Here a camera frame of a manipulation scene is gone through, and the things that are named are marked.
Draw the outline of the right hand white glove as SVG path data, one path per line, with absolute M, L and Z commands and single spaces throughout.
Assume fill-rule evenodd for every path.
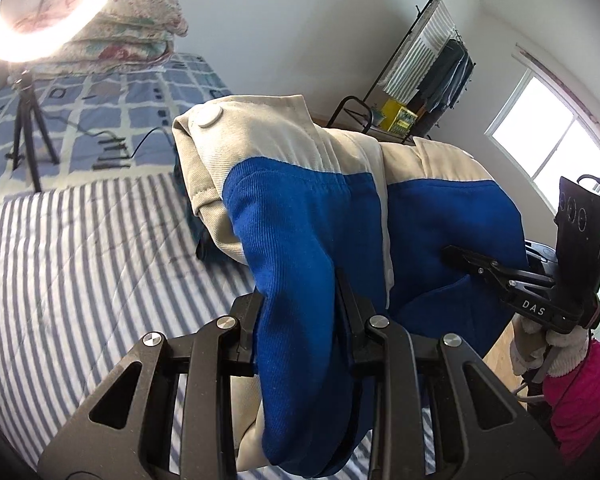
M 550 362 L 546 374 L 562 377 L 575 370 L 588 353 L 588 332 L 577 325 L 569 334 L 544 330 L 537 322 L 515 314 L 513 319 L 514 339 L 509 344 L 509 357 L 515 376 L 529 370 L 539 370 L 548 352 L 557 348 L 556 358 Z

